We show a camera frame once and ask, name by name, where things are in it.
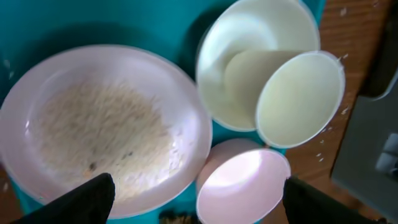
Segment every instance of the rice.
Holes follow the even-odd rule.
[[[74,187],[108,172],[116,202],[159,185],[182,161],[153,104],[120,83],[81,83],[58,92],[33,124],[44,169]]]

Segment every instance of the white bowl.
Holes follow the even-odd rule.
[[[170,125],[176,148],[185,158],[171,178],[137,197],[115,203],[109,218],[138,215],[176,197],[201,171],[211,147],[211,119],[197,90],[177,66],[132,47],[100,45],[55,55],[30,69],[11,89],[1,108],[2,159],[13,180],[40,203],[49,203],[71,188],[41,169],[29,137],[29,121],[37,108],[62,88],[82,80],[123,80],[154,102]]]
[[[259,97],[260,137],[279,148],[309,141],[332,119],[344,89],[344,68],[334,55],[307,52],[290,59],[271,76]]]
[[[280,202],[287,159],[246,139],[216,145],[197,179],[197,214],[205,224],[254,223]]]
[[[247,50],[319,50],[318,28],[298,0],[240,0],[229,7],[203,39],[197,59],[198,91],[217,123],[233,131],[253,131],[256,124],[225,93],[224,70]]]

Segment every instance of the wooden table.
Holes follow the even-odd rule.
[[[322,49],[341,57],[345,65],[345,96],[326,131],[303,146],[289,149],[286,154],[293,174],[368,218],[379,215],[333,185],[330,172],[351,108],[377,49],[390,3],[391,0],[328,0],[320,27]],[[5,172],[0,170],[0,178],[5,177]],[[20,216],[11,186],[6,192],[0,189],[0,223]],[[287,223],[283,206],[278,206],[264,223]]]

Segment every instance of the teal tray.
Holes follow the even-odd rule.
[[[236,0],[0,1],[0,104],[20,77],[43,59],[72,47],[123,44],[176,63],[192,78],[201,36]],[[303,0],[318,24],[326,0]],[[213,145],[231,138],[263,144],[256,132],[228,131],[213,122]],[[41,204],[15,183],[22,211]],[[161,211],[195,212],[195,185],[149,213],[109,223],[158,223]]]

